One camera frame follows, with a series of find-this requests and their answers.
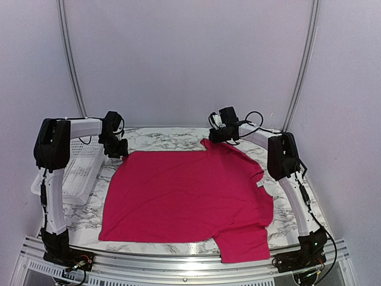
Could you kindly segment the right aluminium frame post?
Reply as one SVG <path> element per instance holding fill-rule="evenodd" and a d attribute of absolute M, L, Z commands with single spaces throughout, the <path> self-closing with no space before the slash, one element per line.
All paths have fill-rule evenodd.
<path fill-rule="evenodd" d="M 302 93 L 302 87 L 304 84 L 305 76 L 307 74 L 308 65 L 310 63 L 311 56 L 313 53 L 313 46 L 314 46 L 314 41 L 315 41 L 316 31 L 318 26 L 319 12 L 320 12 L 320 1 L 313 0 L 311 2 L 311 11 L 310 11 L 310 17 L 309 17 L 309 22 L 307 27 L 307 35 L 305 38 L 301 63 L 299 65 L 299 70 L 298 70 L 295 85 L 293 88 L 291 101 L 289 103 L 289 106 L 286 112 L 286 117 L 283 122 L 282 131 L 289 130 L 292 124 L 293 117 L 296 112 L 298 101 Z"/>

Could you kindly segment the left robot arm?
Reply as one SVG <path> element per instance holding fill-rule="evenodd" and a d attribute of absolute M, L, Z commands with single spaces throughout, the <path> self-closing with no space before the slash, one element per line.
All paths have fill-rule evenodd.
<path fill-rule="evenodd" d="M 106 156 L 121 158 L 128 156 L 128 143 L 123 135 L 124 119 L 116 111 L 109 111 L 103 118 L 43 120 L 33 155 L 36 166 L 42 171 L 39 197 L 43 213 L 40 234 L 45 247 L 44 260 L 70 268 L 91 268 L 94 254 L 70 247 L 64 220 L 63 177 L 70 159 L 70 142 L 97 136 Z"/>

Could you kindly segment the aluminium frame post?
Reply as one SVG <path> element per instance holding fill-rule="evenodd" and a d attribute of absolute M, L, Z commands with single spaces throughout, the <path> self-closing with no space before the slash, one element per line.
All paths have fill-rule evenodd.
<path fill-rule="evenodd" d="M 82 117 L 87 117 L 88 112 L 86 110 L 85 101 L 82 95 L 82 90 L 81 90 L 79 78 L 77 75 L 76 65 L 74 62 L 74 54 L 73 54 L 73 49 L 71 45 L 65 1 L 57 0 L 57 8 L 58 8 L 58 21 L 60 24 L 60 32 L 61 32 L 61 37 L 63 41 L 64 55 L 65 55 L 65 60 L 67 63 L 70 82 L 73 88 L 74 99 L 75 99 L 79 114 Z"/>
<path fill-rule="evenodd" d="M 307 74 L 308 65 L 310 63 L 311 56 L 313 53 L 313 46 L 314 46 L 314 41 L 315 41 L 316 31 L 318 26 L 319 12 L 320 12 L 320 1 L 313 0 L 311 2 L 311 11 L 310 11 L 310 17 L 309 17 L 309 22 L 307 27 L 307 35 L 305 38 L 301 63 L 299 65 L 299 70 L 298 70 L 295 85 L 293 88 L 291 101 L 289 103 L 289 106 L 286 112 L 286 117 L 283 122 L 282 131 L 289 130 L 292 124 L 293 117 L 296 112 L 298 101 L 302 93 L 302 87 L 304 84 L 305 76 Z"/>

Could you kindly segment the white plastic perforated basket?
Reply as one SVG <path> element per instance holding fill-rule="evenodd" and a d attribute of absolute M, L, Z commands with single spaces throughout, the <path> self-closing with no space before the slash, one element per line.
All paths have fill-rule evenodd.
<path fill-rule="evenodd" d="M 64 204 L 86 204 L 104 158 L 104 148 L 98 143 L 98 137 L 71 140 L 70 160 L 63 176 Z"/>

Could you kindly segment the magenta t-shirt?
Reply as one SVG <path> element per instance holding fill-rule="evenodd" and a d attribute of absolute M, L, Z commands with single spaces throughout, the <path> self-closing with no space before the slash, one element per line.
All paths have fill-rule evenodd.
<path fill-rule="evenodd" d="M 112 176 L 101 241 L 195 243 L 213 239 L 223 263 L 270 257 L 273 197 L 261 166 L 227 144 L 202 151 L 135 151 Z"/>

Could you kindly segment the left aluminium frame post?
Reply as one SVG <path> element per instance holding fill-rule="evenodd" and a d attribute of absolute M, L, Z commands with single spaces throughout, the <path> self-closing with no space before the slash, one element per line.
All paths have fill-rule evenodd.
<path fill-rule="evenodd" d="M 58 21 L 60 24 L 60 32 L 61 32 L 61 37 L 63 41 L 64 55 L 65 55 L 65 60 L 67 63 L 70 82 L 73 88 L 74 99 L 75 99 L 79 114 L 82 117 L 87 117 L 88 112 L 86 110 L 85 101 L 82 95 L 82 90 L 81 90 L 79 78 L 77 75 L 76 65 L 74 62 L 74 54 L 73 54 L 73 49 L 71 45 L 65 1 L 57 0 L 57 8 L 58 8 Z"/>

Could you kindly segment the aluminium front rail base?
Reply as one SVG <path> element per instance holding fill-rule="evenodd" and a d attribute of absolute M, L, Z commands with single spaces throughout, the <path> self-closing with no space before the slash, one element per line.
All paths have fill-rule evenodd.
<path fill-rule="evenodd" d="M 64 281 L 82 285 L 296 285 L 317 276 L 319 285 L 356 285 L 343 240 L 324 248 L 326 262 L 306 269 L 280 273 L 274 258 L 226 264 L 217 254 L 134 254 L 92 250 L 90 271 L 65 272 L 43 259 L 42 240 L 24 240 L 10 285 L 55 285 Z"/>

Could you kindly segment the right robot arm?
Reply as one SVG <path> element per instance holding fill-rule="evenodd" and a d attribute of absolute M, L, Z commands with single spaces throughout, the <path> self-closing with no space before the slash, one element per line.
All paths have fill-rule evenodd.
<path fill-rule="evenodd" d="M 248 119 L 239 120 L 233 107 L 226 107 L 208 116 L 209 139 L 213 143 L 250 141 L 267 150 L 267 171 L 283 188 L 298 227 L 299 250 L 275 255 L 273 264 L 280 273 L 312 266 L 324 266 L 324 246 L 333 237 L 318 221 L 304 185 L 307 167 L 299 157 L 294 135 L 270 130 Z"/>

